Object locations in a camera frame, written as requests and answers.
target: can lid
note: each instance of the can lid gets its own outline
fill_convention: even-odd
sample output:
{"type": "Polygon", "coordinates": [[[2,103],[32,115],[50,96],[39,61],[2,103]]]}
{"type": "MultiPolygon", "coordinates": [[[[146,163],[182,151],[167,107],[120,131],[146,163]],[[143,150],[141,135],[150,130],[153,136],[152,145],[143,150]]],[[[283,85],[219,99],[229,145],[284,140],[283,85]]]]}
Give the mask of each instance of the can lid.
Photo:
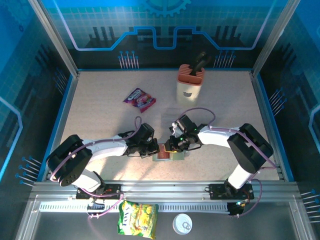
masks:
{"type": "Polygon", "coordinates": [[[191,218],[184,213],[175,216],[173,223],[173,230],[180,235],[188,234],[192,229],[191,218]]]}

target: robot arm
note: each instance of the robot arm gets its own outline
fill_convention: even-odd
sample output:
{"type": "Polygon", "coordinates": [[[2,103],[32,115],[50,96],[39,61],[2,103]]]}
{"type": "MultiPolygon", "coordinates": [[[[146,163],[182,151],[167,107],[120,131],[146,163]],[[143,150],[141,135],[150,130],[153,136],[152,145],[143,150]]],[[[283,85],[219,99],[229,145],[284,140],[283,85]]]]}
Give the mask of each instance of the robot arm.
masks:
{"type": "Polygon", "coordinates": [[[49,169],[52,172],[57,171],[51,179],[59,182],[62,187],[75,185],[90,193],[104,194],[106,185],[103,179],[96,172],[85,169],[89,162],[110,156],[128,156],[136,152],[141,158],[145,158],[159,152],[157,139],[154,138],[154,129],[150,125],[143,123],[129,138],[133,132],[119,133],[111,139],[95,141],[82,140],[78,135],[69,136],[46,159],[49,169]],[[77,151],[57,169],[73,151],[87,144],[87,147],[77,151]]]}
{"type": "Polygon", "coordinates": [[[164,145],[167,152],[190,151],[208,144],[223,146],[232,150],[238,165],[224,183],[228,196],[236,195],[266,162],[261,153],[246,141],[242,136],[243,134],[267,158],[273,154],[270,144],[248,123],[234,128],[210,127],[206,124],[197,126],[188,116],[183,115],[169,129],[173,135],[164,145]],[[199,147],[190,148],[193,144],[197,144],[199,147]]]}

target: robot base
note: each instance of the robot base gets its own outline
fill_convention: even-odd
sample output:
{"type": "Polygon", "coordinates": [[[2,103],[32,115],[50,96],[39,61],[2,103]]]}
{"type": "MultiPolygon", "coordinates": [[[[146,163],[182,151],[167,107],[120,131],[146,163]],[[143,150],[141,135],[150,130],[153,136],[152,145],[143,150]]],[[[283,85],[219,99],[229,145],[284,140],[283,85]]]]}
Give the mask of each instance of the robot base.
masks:
{"type": "Polygon", "coordinates": [[[245,200],[248,196],[250,200],[255,198],[252,185],[248,183],[243,185],[234,196],[227,195],[224,184],[209,184],[205,191],[210,194],[210,200],[245,200]]]}
{"type": "MultiPolygon", "coordinates": [[[[119,192],[121,192],[121,184],[106,184],[105,189],[107,189],[105,194],[119,193],[119,192]]],[[[75,199],[87,200],[87,199],[90,199],[90,198],[92,198],[92,196],[87,194],[87,193],[85,193],[80,188],[78,188],[78,190],[76,191],[75,199]]],[[[95,197],[95,198],[96,199],[108,199],[108,200],[116,199],[116,200],[118,200],[120,198],[120,194],[119,195],[114,195],[114,196],[95,197]]]]}

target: speckled tabletop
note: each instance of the speckled tabletop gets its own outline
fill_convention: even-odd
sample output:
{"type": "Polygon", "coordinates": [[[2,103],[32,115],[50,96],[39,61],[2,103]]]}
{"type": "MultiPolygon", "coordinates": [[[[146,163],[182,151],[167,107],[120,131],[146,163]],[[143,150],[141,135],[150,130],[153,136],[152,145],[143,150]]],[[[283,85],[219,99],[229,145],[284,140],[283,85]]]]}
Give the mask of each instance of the speckled tabletop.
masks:
{"type": "MultiPolygon", "coordinates": [[[[141,116],[143,122],[154,128],[158,142],[165,142],[170,136],[168,127],[186,110],[176,103],[176,76],[176,70],[81,72],[61,141],[72,134],[82,139],[110,138],[134,130],[135,116],[141,116]],[[135,88],[156,98],[156,103],[144,113],[123,102],[135,88]]],[[[250,123],[267,138],[248,72],[206,71],[197,106],[215,112],[213,126],[240,127],[250,123]]],[[[202,110],[188,116],[197,125],[212,118],[202,110]]],[[[207,181],[225,180],[237,164],[229,148],[204,145],[181,161],[108,157],[90,162],[87,169],[105,180],[207,181]]],[[[279,179],[276,170],[262,171],[257,178],[279,179]]]]}

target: knife block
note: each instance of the knife block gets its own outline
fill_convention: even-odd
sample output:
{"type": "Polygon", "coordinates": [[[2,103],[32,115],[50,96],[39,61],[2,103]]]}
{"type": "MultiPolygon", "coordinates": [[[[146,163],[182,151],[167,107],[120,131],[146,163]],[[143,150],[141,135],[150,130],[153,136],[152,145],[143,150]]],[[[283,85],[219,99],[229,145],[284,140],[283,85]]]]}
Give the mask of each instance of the knife block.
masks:
{"type": "Polygon", "coordinates": [[[190,75],[192,69],[188,64],[182,64],[176,82],[176,101],[186,107],[194,107],[197,104],[202,84],[204,83],[205,69],[196,72],[196,76],[190,75]]]}

